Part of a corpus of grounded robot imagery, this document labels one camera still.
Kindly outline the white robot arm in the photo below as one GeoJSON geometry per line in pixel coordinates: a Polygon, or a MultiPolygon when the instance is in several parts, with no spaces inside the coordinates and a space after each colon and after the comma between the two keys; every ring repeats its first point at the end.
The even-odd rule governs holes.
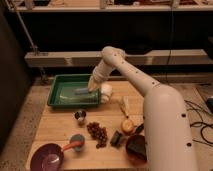
{"type": "Polygon", "coordinates": [[[101,50],[101,61],[89,79],[94,91],[117,69],[144,97],[143,115],[150,171],[199,171],[185,101],[173,87],[160,83],[125,60],[125,51],[101,50]]]}

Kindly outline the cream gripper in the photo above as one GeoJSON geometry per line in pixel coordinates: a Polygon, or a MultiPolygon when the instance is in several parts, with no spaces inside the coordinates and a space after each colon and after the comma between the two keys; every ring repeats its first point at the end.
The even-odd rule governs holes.
{"type": "Polygon", "coordinates": [[[99,88],[99,84],[108,79],[110,75],[110,68],[106,65],[96,66],[92,72],[92,76],[88,82],[88,91],[94,92],[99,88]]]}

